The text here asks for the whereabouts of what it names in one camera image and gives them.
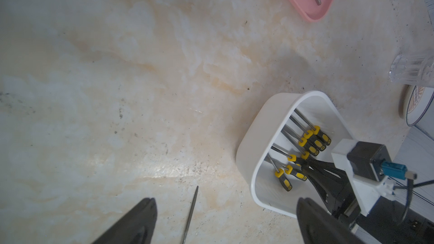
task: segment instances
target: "clear plastic cup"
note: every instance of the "clear plastic cup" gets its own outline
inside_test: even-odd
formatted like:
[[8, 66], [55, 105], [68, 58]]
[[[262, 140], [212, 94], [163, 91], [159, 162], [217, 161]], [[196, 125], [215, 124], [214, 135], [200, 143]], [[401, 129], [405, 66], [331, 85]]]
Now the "clear plastic cup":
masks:
[[434, 50], [399, 55], [389, 77], [392, 82], [434, 88]]

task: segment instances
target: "screwdriver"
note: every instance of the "screwdriver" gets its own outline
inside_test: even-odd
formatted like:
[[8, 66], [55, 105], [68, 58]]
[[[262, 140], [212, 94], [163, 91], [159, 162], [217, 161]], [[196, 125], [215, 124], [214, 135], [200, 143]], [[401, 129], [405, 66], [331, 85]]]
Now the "screwdriver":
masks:
[[274, 145], [271, 146], [271, 149], [274, 150], [274, 151], [276, 151], [276, 152], [278, 152], [278, 153], [280, 153], [280, 154], [282, 154], [282, 155], [284, 155], [284, 156], [286, 156], [288, 158], [288, 161], [295, 162], [296, 159], [297, 159], [296, 155], [289, 155], [289, 154], [285, 153], [284, 151], [276, 148]]
[[291, 119], [292, 122], [294, 122], [294, 123], [296, 124], [296, 126], [298, 126], [298, 127], [299, 127], [303, 132], [304, 132], [303, 137], [305, 137], [305, 138], [306, 138], [308, 141], [310, 141], [312, 144], [316, 145], [317, 148], [318, 148], [320, 151], [324, 151], [324, 150], [326, 149], [326, 148], [325, 148], [326, 146], [323, 145], [322, 142], [319, 141], [319, 140], [317, 139], [316, 136], [313, 136], [313, 131], [312, 131], [312, 130], [307, 130], [306, 128], [304, 128], [304, 126], [302, 126], [302, 125], [301, 125], [301, 124], [296, 120], [296, 118], [290, 116], [290, 119]]
[[321, 131], [319, 126], [314, 126], [311, 122], [309, 122], [309, 120], [298, 109], [295, 109], [295, 113], [312, 128], [313, 134], [322, 140], [325, 145], [330, 145], [332, 140], [328, 137], [328, 135]]
[[288, 178], [286, 178], [285, 174], [283, 173], [283, 169], [279, 169], [275, 164], [274, 161], [271, 159], [270, 154], [267, 154], [268, 159], [271, 161], [271, 164], [274, 166], [276, 171], [274, 172], [274, 175], [279, 179], [280, 184], [286, 191], [290, 191], [292, 189], [292, 185]]
[[319, 154], [319, 150], [311, 142], [308, 142], [305, 137], [300, 137], [297, 135], [297, 133], [295, 133], [289, 126], [285, 125], [282, 131], [286, 138], [288, 138], [289, 135], [297, 138], [299, 140], [298, 145], [306, 149], [306, 151], [312, 153], [314, 156]]
[[290, 141], [290, 143], [294, 144], [294, 146], [300, 151], [301, 153], [301, 160], [297, 159], [295, 155], [293, 155], [294, 158], [292, 158], [293, 160], [290, 160], [288, 158], [288, 161], [292, 161], [295, 164], [300, 164], [300, 165], [305, 165], [307, 164], [306, 162], [302, 161], [302, 160], [311, 160], [314, 159], [312, 156], [310, 156], [310, 153], [308, 151], [306, 151], [305, 149], [303, 149], [302, 147], [300, 147], [300, 145], [298, 145], [291, 137], [288, 137], [288, 140]]
[[290, 174], [292, 176], [295, 176], [296, 178], [298, 178], [298, 179], [300, 179], [302, 181], [306, 181], [307, 180], [307, 177], [304, 176], [304, 174], [302, 174], [301, 172], [298, 172], [298, 171], [294, 170], [294, 168], [291, 166], [291, 164], [288, 164], [288, 165], [285, 166], [284, 164], [280, 163], [277, 160], [273, 160], [273, 161], [274, 161], [274, 163], [278, 163], [280, 166], [282, 166], [282, 168], [285, 169], [285, 173], [286, 174]]

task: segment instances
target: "white plastic container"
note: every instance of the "white plastic container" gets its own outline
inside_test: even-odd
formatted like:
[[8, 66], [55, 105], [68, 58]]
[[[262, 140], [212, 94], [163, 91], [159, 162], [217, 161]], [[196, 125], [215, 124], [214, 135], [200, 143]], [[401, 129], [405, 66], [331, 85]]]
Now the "white plastic container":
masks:
[[300, 156], [300, 152], [280, 133], [284, 124], [289, 125], [297, 134], [303, 132], [289, 119], [293, 115], [302, 125], [308, 125], [294, 112], [301, 111], [314, 125], [321, 127], [329, 135], [332, 143], [318, 154], [318, 160], [333, 162], [331, 150], [343, 138], [353, 138], [342, 116], [332, 101], [320, 91], [304, 94], [280, 93], [265, 102], [259, 111], [236, 152], [236, 165], [249, 185], [253, 200], [266, 209], [296, 218], [297, 201], [300, 197], [311, 198], [326, 209], [309, 180], [303, 182], [288, 176], [292, 190], [287, 192], [274, 176], [274, 167], [264, 161], [267, 153], [283, 164], [289, 162], [282, 154], [271, 150], [273, 143]]

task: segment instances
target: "metal needle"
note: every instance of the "metal needle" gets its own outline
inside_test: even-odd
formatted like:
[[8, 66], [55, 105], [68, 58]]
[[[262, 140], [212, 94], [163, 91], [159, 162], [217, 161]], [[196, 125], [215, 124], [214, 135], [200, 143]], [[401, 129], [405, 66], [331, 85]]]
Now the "metal needle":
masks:
[[182, 244], [185, 244], [185, 239], [187, 238], [188, 228], [190, 227], [191, 217], [193, 216], [194, 205], [196, 204], [196, 198], [198, 197], [198, 190], [199, 186], [196, 187], [196, 191], [194, 192], [193, 202], [191, 203], [190, 213], [188, 214], [187, 226], [185, 227]]

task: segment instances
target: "marble countertop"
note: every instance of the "marble countertop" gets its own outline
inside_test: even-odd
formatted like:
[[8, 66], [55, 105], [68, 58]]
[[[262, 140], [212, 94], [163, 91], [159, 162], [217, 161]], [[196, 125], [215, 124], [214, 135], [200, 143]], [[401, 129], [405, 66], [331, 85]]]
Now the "marble countertop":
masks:
[[90, 243], [155, 197], [153, 243], [302, 243], [257, 206], [236, 149], [272, 95], [321, 90], [395, 156], [401, 52], [434, 41], [424, 0], [0, 0], [0, 242]]

